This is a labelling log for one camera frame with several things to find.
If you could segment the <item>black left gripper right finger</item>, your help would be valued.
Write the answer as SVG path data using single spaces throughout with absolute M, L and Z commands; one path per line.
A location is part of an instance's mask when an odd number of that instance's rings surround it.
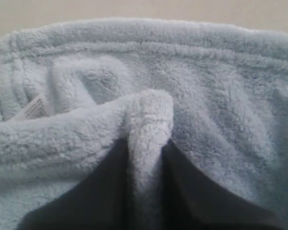
M 166 230 L 282 230 L 277 216 L 203 174 L 169 139 L 161 150 Z

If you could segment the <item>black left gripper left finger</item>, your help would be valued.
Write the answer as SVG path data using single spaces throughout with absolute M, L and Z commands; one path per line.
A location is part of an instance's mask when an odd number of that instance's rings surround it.
M 24 216 L 20 230 L 126 230 L 127 141 L 119 139 L 82 182 Z

